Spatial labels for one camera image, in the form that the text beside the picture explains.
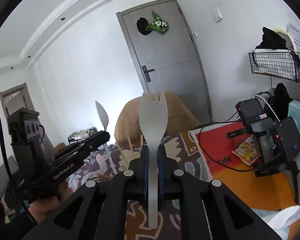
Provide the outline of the person's left hand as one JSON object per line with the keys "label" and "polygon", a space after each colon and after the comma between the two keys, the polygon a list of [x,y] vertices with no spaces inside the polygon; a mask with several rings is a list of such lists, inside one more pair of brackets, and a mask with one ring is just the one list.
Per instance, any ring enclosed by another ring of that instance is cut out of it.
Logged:
{"label": "person's left hand", "polygon": [[59,185],[58,191],[60,194],[59,198],[53,196],[51,198],[37,200],[30,204],[28,210],[38,224],[42,222],[52,211],[57,209],[57,207],[59,207],[60,204],[73,193],[73,190],[69,187],[66,180]]}

